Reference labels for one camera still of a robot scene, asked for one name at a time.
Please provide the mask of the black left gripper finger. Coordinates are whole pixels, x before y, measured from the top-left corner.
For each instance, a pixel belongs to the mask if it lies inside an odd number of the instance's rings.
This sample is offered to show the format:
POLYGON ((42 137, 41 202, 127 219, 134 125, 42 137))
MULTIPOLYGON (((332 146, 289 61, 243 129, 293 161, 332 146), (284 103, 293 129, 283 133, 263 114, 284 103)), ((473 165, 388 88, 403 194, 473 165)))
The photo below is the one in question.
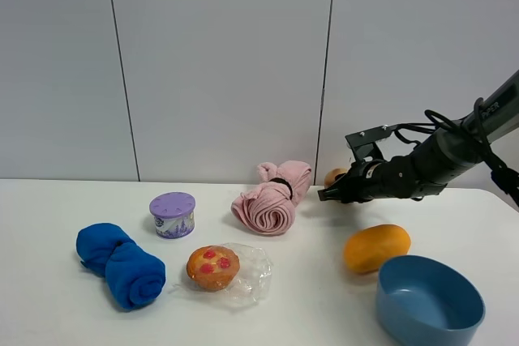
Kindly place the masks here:
POLYGON ((350 197, 343 186, 330 186, 318 191, 320 201, 349 202, 350 197))

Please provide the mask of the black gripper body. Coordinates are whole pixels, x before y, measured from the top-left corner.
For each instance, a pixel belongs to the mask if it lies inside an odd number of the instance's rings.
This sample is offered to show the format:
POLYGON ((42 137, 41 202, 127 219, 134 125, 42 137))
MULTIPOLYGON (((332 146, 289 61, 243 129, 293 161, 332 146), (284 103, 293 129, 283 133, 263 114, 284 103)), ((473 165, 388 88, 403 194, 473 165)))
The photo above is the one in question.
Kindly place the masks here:
POLYGON ((418 176, 408 156, 395 156, 390 161, 354 162, 345 185, 344 203, 408 199, 418 188, 418 176))

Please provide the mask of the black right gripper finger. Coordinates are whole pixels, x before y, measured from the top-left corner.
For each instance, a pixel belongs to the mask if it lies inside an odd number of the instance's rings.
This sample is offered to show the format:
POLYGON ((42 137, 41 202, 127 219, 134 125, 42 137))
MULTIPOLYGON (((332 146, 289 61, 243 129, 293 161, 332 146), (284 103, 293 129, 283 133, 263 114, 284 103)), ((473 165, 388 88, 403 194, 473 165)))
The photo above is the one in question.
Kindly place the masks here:
POLYGON ((339 174, 337 174, 334 177, 333 182, 336 182, 336 181, 340 180, 341 178, 343 178, 344 176, 347 176, 347 175, 348 175, 348 173, 339 173, 339 174))

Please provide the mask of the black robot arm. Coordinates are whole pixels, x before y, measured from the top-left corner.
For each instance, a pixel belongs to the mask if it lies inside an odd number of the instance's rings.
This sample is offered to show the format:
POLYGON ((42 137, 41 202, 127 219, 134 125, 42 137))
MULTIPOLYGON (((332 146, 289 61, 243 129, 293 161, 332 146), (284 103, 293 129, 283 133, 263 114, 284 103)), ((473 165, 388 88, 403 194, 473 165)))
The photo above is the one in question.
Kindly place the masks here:
POLYGON ((512 75, 487 99, 456 121, 426 110, 427 123, 401 123, 352 133, 345 140, 354 162, 318 195, 322 201, 366 203, 438 195, 449 182, 480 163, 491 180, 518 199, 518 173, 491 143, 518 128, 518 76, 512 75))

